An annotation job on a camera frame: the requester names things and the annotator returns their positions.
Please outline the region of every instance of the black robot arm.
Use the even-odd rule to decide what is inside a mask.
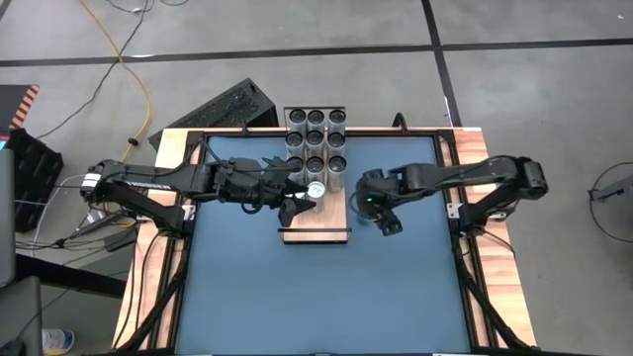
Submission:
[[[450,167],[413,163],[389,170],[387,177],[381,169],[367,171],[356,183],[356,205],[361,218],[376,223],[383,235],[391,235],[403,230],[393,208],[444,189],[492,183],[500,185],[478,203],[459,208],[460,231],[473,232],[497,213],[507,217],[513,203],[537,200],[548,192],[539,163],[526,157],[496,156]]]
[[[308,188],[288,179],[290,168],[285,161],[279,157],[265,161],[266,168],[253,159],[231,158],[168,169],[104,160],[88,169],[80,193],[89,204],[117,203],[134,215],[149,217],[160,232],[173,236],[191,233],[185,211],[180,206],[165,207],[139,189],[177,192],[194,202],[240,203],[247,214],[267,206],[279,209],[281,225],[289,226],[295,215],[315,203],[295,198],[295,193]]]

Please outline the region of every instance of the black floor line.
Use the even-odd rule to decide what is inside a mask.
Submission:
[[[442,92],[444,93],[448,119],[453,127],[461,127],[462,119],[460,118],[459,110],[457,109],[457,100],[455,99],[455,93],[453,92],[451,77],[448,74],[448,66],[446,65],[446,58],[444,57],[444,52],[442,51],[442,43],[439,39],[437,24],[435,23],[435,17],[433,16],[433,9],[431,8],[430,0],[421,0],[421,2],[422,8],[424,9],[424,16],[426,17],[428,33],[431,37],[433,54],[435,54],[435,63],[437,64],[437,71],[439,72]]]
[[[263,49],[263,50],[238,50],[224,52],[200,52],[179,54],[151,54],[130,56],[124,55],[123,61],[128,63],[151,63],[187,60],[211,60],[211,59],[244,59],[244,58],[271,58],[292,57],[309,55],[338,55],[338,54],[374,54],[374,53],[409,53],[431,51],[430,44],[385,44],[385,45],[360,45],[341,47],[315,47],[315,48],[289,48],[289,49]],[[111,64],[117,60],[112,56],[81,57],[81,58],[53,58],[53,59],[8,59],[0,60],[0,67],[16,66],[52,66],[52,65],[81,65],[81,64]]]
[[[536,41],[516,43],[483,43],[483,44],[384,44],[360,45],[342,47],[317,48],[288,48],[263,50],[236,50],[223,52],[194,52],[172,54],[149,54],[141,56],[125,55],[124,60],[130,63],[152,63],[187,60],[215,60],[215,59],[245,59],[245,58],[274,58],[309,55],[338,55],[338,54],[374,54],[374,53],[411,53],[426,52],[441,49],[442,51],[467,50],[498,50],[498,49],[538,49],[538,48],[569,48],[607,45],[633,45],[633,38],[605,39],[605,40],[568,40],[568,41]],[[115,61],[113,56],[50,58],[50,59],[4,59],[0,60],[0,67],[23,66],[56,66],[83,64],[110,64]]]
[[[569,48],[603,45],[633,45],[633,38],[607,40],[566,40],[566,41],[534,41],[515,43],[487,43],[487,44],[443,44],[444,51],[460,50],[495,50],[495,49],[538,49],[538,48]]]

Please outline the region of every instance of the blue object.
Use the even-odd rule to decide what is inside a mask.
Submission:
[[[284,157],[282,138],[213,137],[223,158]],[[431,138],[349,137],[349,197],[361,174],[435,163]],[[178,354],[468,352],[444,201],[401,206],[382,236],[348,207],[346,245],[284,245],[277,212],[209,203],[196,216]]]

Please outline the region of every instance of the cylindrical cup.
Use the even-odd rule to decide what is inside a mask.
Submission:
[[[300,133],[286,134],[287,157],[303,157],[304,145],[304,137]]]
[[[347,161],[341,156],[333,156],[327,161],[327,189],[337,193],[345,185],[345,169]]]
[[[306,157],[323,157],[323,133],[311,131],[306,135]]]
[[[291,132],[306,135],[306,112],[301,109],[295,109],[288,115],[288,128]]]
[[[327,118],[327,131],[331,133],[345,134],[345,122],[347,116],[342,110],[332,110]]]
[[[312,182],[308,185],[308,199],[315,202],[316,206],[310,209],[313,213],[320,213],[325,208],[325,186],[321,182]]]
[[[345,136],[342,133],[330,133],[327,136],[327,156],[343,156],[345,153]]]
[[[312,110],[308,113],[308,132],[319,131],[325,129],[325,115],[321,110]]]
[[[310,157],[306,161],[306,178],[307,183],[325,181],[325,164],[321,157]]]
[[[305,185],[306,169],[304,169],[304,160],[301,157],[290,157],[286,160],[286,163],[288,163],[288,166],[291,169],[288,178],[294,182]]]

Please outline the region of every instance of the black crate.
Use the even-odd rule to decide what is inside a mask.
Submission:
[[[47,203],[63,168],[61,153],[56,153],[26,130],[11,130],[6,145],[14,154],[15,199]],[[44,206],[15,203],[17,232],[28,232],[38,225]]]
[[[250,79],[224,91],[185,115],[170,128],[274,128],[279,126],[275,104]],[[162,130],[148,140],[158,150]]]

